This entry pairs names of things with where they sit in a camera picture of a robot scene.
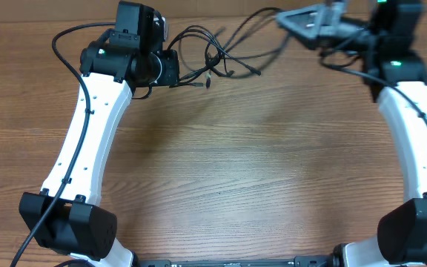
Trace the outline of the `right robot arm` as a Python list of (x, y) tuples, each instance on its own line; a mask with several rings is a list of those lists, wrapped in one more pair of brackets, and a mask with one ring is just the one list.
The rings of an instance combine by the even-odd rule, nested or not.
[(370, 88), (397, 150), (403, 203), (382, 217), (377, 233), (337, 245), (328, 256), (297, 256), (295, 266), (427, 266), (427, 67), (413, 50), (425, 9), (418, 0), (376, 1), (371, 18), (345, 16), (346, 1), (327, 1), (277, 15), (280, 27), (320, 64), (343, 52), (361, 60), (357, 75)]

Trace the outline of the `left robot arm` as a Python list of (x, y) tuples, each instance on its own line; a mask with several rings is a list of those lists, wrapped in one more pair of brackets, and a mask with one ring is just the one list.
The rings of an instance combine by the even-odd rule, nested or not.
[(100, 206), (107, 157), (137, 88), (171, 86), (179, 61), (163, 43), (165, 19), (152, 7), (119, 2), (114, 22), (80, 56), (79, 95), (59, 157), (38, 193), (24, 193), (19, 213), (28, 241), (70, 256), (72, 266), (137, 266), (116, 237), (116, 215)]

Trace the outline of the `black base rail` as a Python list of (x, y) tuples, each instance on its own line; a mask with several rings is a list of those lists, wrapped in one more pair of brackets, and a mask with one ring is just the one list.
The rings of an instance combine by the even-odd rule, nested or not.
[(267, 260), (140, 260), (139, 267), (334, 267), (340, 264), (331, 255), (296, 256)]

